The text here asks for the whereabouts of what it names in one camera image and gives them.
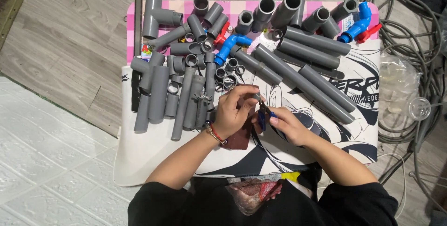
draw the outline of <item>sandpaper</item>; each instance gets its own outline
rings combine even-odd
[[[246,85],[246,84],[236,84],[236,86],[252,86],[252,85]],[[237,102],[236,109],[240,109],[245,102],[245,99],[241,97],[239,101]],[[239,131],[237,131],[232,136],[228,137],[228,143],[226,145],[221,146],[223,148],[227,149],[239,149],[239,150],[246,150],[249,146],[249,140],[250,140],[250,134],[251,134],[251,128],[253,124],[251,123],[251,117],[253,116],[255,112],[255,106],[249,111],[249,115],[247,117],[247,120],[245,121],[244,125],[242,126]]]

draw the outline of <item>white tile wall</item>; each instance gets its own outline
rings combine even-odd
[[[116,138],[0,76],[0,225],[121,226]]]

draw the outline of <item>black shirt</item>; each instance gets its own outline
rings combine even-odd
[[[302,172],[298,182],[314,195],[309,198],[289,181],[283,181],[281,193],[250,216],[238,209],[224,178],[195,178],[194,195],[185,189],[146,183],[129,204],[129,226],[397,225],[397,200],[379,183],[353,187],[333,183],[316,202],[315,174]]]

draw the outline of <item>wooden floor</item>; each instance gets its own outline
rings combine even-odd
[[[133,0],[25,0],[0,53],[1,72],[47,97],[99,128],[117,135],[121,120],[121,66],[126,64],[126,22]],[[397,3],[391,20],[419,33],[421,20]],[[447,159],[442,122],[424,144],[421,171],[439,175]],[[402,146],[383,145],[382,153],[404,155]],[[384,156],[370,166],[380,175],[396,160]],[[427,225],[427,198],[408,177],[407,202],[401,225]],[[385,185],[400,200],[403,175],[399,170]]]

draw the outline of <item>bracelet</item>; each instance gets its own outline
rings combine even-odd
[[[213,136],[213,138],[215,138],[219,143],[221,143],[222,145],[226,145],[228,143],[228,140],[222,140],[219,135],[217,135],[217,132],[213,129],[213,125],[212,122],[207,120],[205,122],[205,127],[207,128],[207,132],[209,134],[211,134],[211,136]]]

